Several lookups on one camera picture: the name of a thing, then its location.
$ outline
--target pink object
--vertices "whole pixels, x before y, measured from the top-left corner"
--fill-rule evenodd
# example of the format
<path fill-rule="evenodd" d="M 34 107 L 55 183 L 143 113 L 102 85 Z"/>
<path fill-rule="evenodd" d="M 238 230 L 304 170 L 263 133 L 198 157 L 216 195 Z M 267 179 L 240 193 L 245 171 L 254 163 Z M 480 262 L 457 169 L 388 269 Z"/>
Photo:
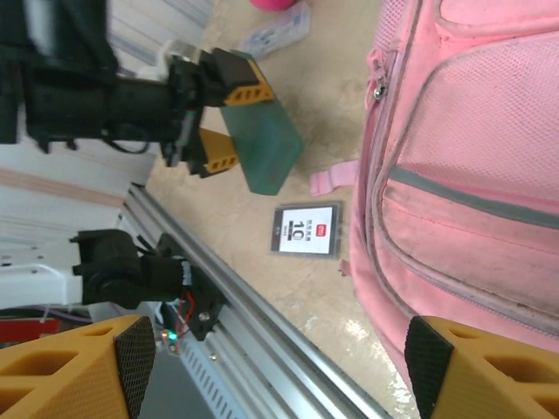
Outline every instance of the pink object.
<path fill-rule="evenodd" d="M 359 161 L 345 161 L 337 163 L 328 170 L 311 175 L 311 195 L 320 196 L 332 192 L 339 186 L 355 184 Z"/>
<path fill-rule="evenodd" d="M 559 352 L 559 2 L 387 0 L 378 27 L 357 298 L 406 380 L 416 314 Z"/>
<path fill-rule="evenodd" d="M 251 3 L 262 10 L 280 11 L 290 8 L 294 0 L 251 0 Z"/>

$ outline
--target black bracket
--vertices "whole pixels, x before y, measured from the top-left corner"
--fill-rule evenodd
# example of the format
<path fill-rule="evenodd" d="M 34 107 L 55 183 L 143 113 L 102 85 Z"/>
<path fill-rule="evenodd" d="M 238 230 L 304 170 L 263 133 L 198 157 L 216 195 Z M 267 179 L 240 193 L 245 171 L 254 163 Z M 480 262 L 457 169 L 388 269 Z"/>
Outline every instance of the black bracket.
<path fill-rule="evenodd" d="M 167 233 L 161 235 L 156 251 L 164 257 L 181 257 L 189 262 L 188 255 L 181 245 Z M 189 291 L 195 305 L 187 325 L 197 340 L 204 340 L 206 334 L 217 324 L 217 316 L 226 299 L 201 268 L 192 265 L 190 271 L 192 286 Z M 190 303 L 185 301 L 184 312 L 189 309 Z"/>

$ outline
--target black robot arm segment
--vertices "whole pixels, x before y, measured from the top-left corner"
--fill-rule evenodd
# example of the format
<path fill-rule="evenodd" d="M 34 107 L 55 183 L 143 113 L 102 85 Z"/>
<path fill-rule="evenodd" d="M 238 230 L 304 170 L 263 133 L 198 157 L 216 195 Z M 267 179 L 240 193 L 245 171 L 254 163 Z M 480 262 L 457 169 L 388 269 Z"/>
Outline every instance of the black robot arm segment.
<path fill-rule="evenodd" d="M 118 71 L 106 0 L 0 2 L 0 143 L 17 142 L 24 106 L 27 134 L 46 153 L 53 142 L 76 149 L 78 138 L 119 151 L 116 140 L 157 142 L 171 166 L 199 148 L 205 106 L 272 98 L 257 67 L 223 50 L 197 64 L 174 58 L 162 82 Z M 247 100 L 251 86 L 266 94 Z"/>

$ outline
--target green block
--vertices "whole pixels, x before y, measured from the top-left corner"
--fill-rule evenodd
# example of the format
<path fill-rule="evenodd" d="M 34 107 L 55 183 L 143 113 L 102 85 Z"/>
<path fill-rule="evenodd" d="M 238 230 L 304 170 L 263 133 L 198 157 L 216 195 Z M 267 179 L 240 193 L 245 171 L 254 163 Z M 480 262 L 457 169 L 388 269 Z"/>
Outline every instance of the green block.
<path fill-rule="evenodd" d="M 269 102 L 220 110 L 250 191 L 277 195 L 303 152 L 303 139 L 284 107 L 274 95 Z"/>

